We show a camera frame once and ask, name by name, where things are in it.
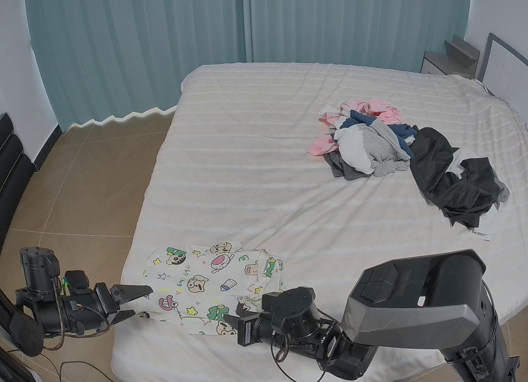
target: tiled floor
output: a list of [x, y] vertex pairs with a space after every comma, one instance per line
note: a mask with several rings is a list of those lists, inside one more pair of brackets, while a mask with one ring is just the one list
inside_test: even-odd
[[[84, 270], [92, 286], [119, 283], [145, 190], [157, 152], [165, 139], [172, 114], [149, 114], [104, 125], [72, 128], [56, 143], [39, 173], [34, 174], [7, 234], [0, 254], [0, 281], [14, 300], [14, 290], [25, 285], [18, 252], [40, 245], [55, 251], [61, 272]], [[503, 326], [510, 354], [524, 364], [517, 381], [528, 381], [528, 308]], [[65, 340], [59, 351], [44, 352], [58, 365], [66, 360], [88, 361], [117, 378], [110, 370], [113, 331], [92, 339]], [[49, 340], [52, 346], [56, 340]], [[0, 347], [11, 349], [0, 337]], [[48, 382], [57, 377], [42, 357], [18, 357]], [[448, 365], [406, 379], [418, 382], [455, 382]], [[65, 365], [63, 380], [103, 382], [83, 364]]]

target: cartoon print shirt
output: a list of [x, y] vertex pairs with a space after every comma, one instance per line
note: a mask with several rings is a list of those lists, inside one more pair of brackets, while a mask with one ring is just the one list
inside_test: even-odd
[[237, 241], [156, 249], [139, 282], [154, 293], [136, 301], [136, 312], [190, 334], [234, 335], [225, 314], [235, 315], [237, 307], [260, 312], [262, 294], [287, 289], [280, 258], [242, 248]]

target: nightstand drawer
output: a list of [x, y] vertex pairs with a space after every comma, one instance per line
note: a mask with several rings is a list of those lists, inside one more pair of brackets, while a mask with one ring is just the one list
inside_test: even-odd
[[427, 59], [424, 58], [424, 62], [422, 63], [422, 74], [433, 74], [433, 75], [445, 75], [442, 71], [440, 71], [437, 67], [435, 67], [431, 62], [429, 62]]

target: bed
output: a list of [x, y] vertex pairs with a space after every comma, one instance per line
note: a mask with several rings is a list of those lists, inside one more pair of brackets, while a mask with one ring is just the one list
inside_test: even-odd
[[[528, 304], [528, 133], [482, 85], [318, 63], [202, 66], [181, 85], [122, 283], [137, 283], [153, 247], [238, 240], [281, 256], [289, 287], [312, 286], [319, 308], [340, 319], [365, 268], [473, 248], [487, 265], [500, 322]], [[410, 125], [436, 128], [453, 146], [489, 157], [511, 189], [492, 241], [450, 227], [410, 171], [345, 181], [306, 152], [327, 131], [317, 113], [354, 97], [386, 99]], [[442, 361], [437, 351], [380, 348], [362, 381], [393, 381]], [[314, 361], [295, 354], [283, 368], [300, 381], [320, 375]], [[234, 337], [188, 335], [140, 318], [115, 327], [112, 370], [125, 382], [284, 380], [267, 345], [242, 348]]]

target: curtain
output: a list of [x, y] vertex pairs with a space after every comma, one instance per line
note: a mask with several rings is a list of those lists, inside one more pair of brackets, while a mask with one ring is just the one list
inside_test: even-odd
[[464, 37], [469, 0], [26, 0], [63, 130], [153, 107], [206, 63], [321, 62], [420, 71]]
[[426, 50], [464, 37], [469, 0], [249, 0], [255, 62], [419, 72]]
[[206, 63], [245, 62], [242, 0], [26, 0], [61, 129], [174, 106]]

